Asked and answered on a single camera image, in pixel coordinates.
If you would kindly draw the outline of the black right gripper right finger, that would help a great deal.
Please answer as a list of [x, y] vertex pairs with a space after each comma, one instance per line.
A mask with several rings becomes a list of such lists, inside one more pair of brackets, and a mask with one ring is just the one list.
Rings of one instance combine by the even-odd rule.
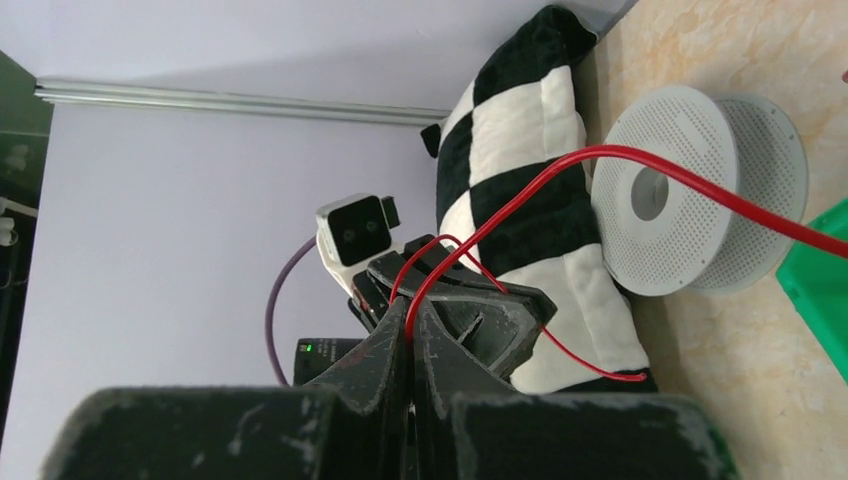
[[656, 393], [524, 395], [489, 372], [428, 302], [414, 331], [422, 479], [737, 479], [694, 402]]

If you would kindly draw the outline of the grey perforated cable spool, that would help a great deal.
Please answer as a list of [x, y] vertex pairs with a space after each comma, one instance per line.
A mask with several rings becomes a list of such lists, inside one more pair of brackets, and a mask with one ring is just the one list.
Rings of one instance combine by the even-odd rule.
[[[762, 96], [662, 87], [631, 104], [606, 143], [653, 153], [781, 217], [803, 217], [809, 178], [801, 136]], [[591, 203], [606, 267], [642, 296], [743, 290], [791, 245], [788, 237], [628, 160], [597, 161]]]

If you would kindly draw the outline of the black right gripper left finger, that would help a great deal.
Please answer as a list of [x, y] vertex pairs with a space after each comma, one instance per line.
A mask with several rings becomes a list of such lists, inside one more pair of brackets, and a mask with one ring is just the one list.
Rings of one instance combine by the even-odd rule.
[[45, 479], [384, 479], [402, 472], [408, 399], [399, 298], [302, 386], [126, 387], [68, 417]]

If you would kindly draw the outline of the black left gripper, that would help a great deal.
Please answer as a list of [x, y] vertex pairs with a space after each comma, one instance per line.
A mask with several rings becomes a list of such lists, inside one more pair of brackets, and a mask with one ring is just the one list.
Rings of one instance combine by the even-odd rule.
[[[461, 242], [452, 235], [425, 235], [399, 253], [372, 260], [352, 280], [348, 307], [373, 332], [396, 297], [412, 298], [426, 278]], [[541, 328], [557, 313], [534, 287], [501, 284], [470, 251], [437, 279], [417, 312], [417, 324], [433, 318], [458, 345], [501, 378], [529, 359]]]

